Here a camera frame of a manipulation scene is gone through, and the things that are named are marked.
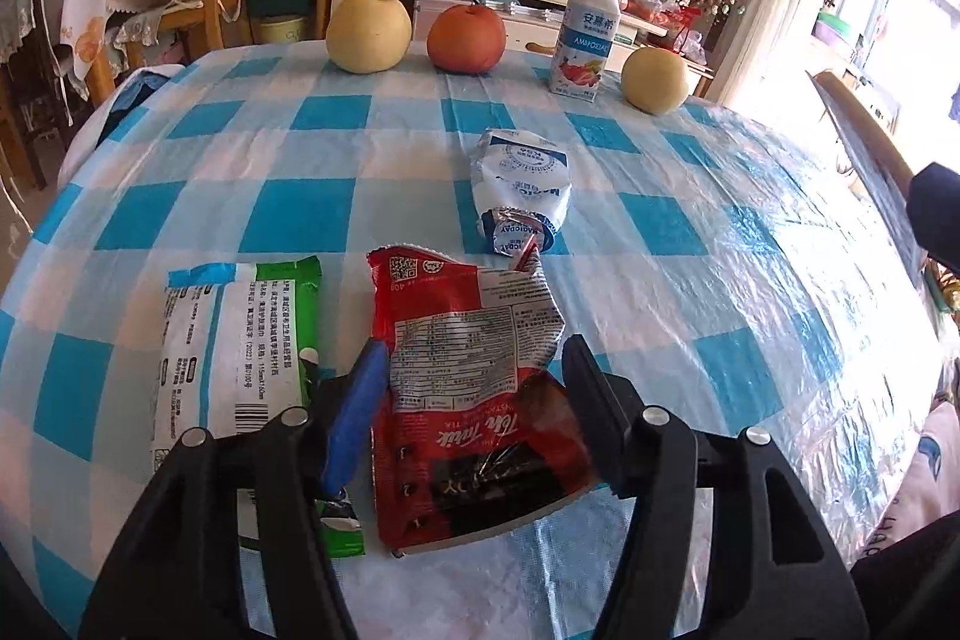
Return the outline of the left yellow pear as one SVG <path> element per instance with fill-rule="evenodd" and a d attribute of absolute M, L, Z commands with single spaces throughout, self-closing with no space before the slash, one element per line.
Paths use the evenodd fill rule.
<path fill-rule="evenodd" d="M 412 20 L 398 0 L 342 0 L 325 33 L 327 55 L 354 74 L 394 68 L 412 40 Z"/>

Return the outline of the yellow pear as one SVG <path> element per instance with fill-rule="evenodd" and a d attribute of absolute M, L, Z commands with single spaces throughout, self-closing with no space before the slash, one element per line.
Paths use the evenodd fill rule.
<path fill-rule="evenodd" d="M 327 55 L 354 74 L 394 68 L 412 40 L 412 20 L 398 0 L 342 0 L 325 33 Z"/>
<path fill-rule="evenodd" d="M 640 47 L 623 64 L 622 92 L 633 107 L 643 112 L 672 112 L 690 96 L 685 62 L 670 50 Z"/>

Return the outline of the red snack wrapper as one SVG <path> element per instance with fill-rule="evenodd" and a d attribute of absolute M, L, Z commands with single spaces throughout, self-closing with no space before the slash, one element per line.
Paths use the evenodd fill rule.
<path fill-rule="evenodd" d="M 597 481 L 550 364 L 565 333 L 539 247 L 506 268 L 413 245 L 368 255 L 389 386 L 373 425 L 377 532 L 396 554 L 526 525 Z"/>

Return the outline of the right yellow pear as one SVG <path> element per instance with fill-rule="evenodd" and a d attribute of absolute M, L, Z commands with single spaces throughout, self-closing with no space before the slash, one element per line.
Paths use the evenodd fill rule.
<path fill-rule="evenodd" d="M 685 62 L 670 50 L 640 47 L 623 64 L 622 92 L 633 107 L 643 112 L 672 112 L 690 96 Z"/>

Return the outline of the crumpled white milk pouch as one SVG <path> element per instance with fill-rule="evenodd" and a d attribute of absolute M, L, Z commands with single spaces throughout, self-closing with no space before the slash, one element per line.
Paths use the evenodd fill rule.
<path fill-rule="evenodd" d="M 568 151 L 516 128 L 483 131 L 470 156 L 478 229 L 490 252 L 512 257 L 530 239 L 555 245 L 571 200 Z"/>

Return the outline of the light wooden chair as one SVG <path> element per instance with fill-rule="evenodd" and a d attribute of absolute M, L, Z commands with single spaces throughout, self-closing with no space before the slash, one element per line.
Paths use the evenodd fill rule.
<path fill-rule="evenodd" d="M 165 32 L 180 32 L 185 37 L 185 53 L 197 60 L 212 50 L 224 47 L 223 15 L 236 19 L 242 0 L 172 0 L 166 7 L 137 14 L 125 23 L 127 39 L 117 41 L 125 53 L 128 68 L 146 65 L 145 49 Z"/>

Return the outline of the pink storage box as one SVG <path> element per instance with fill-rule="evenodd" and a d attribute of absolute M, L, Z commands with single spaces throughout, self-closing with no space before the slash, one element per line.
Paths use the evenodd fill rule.
<path fill-rule="evenodd" d="M 475 0 L 413 0 L 413 39 L 425 42 L 436 18 L 452 7 L 473 5 Z"/>

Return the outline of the blue white checkered tablecloth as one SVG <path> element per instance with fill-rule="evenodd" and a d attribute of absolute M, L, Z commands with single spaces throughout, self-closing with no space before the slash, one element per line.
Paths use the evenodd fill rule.
<path fill-rule="evenodd" d="M 91 154 L 2 298 L 2 544 L 67 629 L 151 473 L 164 288 L 206 262 L 322 265 L 319 365 L 370 334 L 368 253 L 485 263 L 470 188 L 483 131 L 561 146 L 571 202 L 544 271 L 569 330 L 702 431 L 761 425 L 846 559 L 903 481 L 942 347 L 884 221 L 832 166 L 690 101 L 633 109 L 409 53 L 350 74 L 319 42 L 205 55 Z"/>

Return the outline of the green waste bin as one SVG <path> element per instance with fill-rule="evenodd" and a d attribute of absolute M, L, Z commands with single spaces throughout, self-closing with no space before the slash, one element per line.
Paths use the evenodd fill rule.
<path fill-rule="evenodd" d="M 309 18 L 304 14 L 265 16 L 252 21 L 257 44 L 291 44 L 308 37 Z"/>

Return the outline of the red apple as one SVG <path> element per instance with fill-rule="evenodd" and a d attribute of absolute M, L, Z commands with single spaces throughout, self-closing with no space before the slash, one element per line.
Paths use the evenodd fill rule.
<path fill-rule="evenodd" d="M 449 73 L 488 73 L 505 50 L 505 23 L 483 5 L 454 5 L 436 18 L 428 32 L 428 58 Z"/>

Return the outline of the white yogurt drink bottle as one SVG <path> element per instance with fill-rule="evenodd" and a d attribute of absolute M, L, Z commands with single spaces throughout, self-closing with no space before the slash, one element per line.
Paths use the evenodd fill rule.
<path fill-rule="evenodd" d="M 548 74 L 553 94 L 596 99 L 620 16 L 620 0 L 568 0 Z"/>

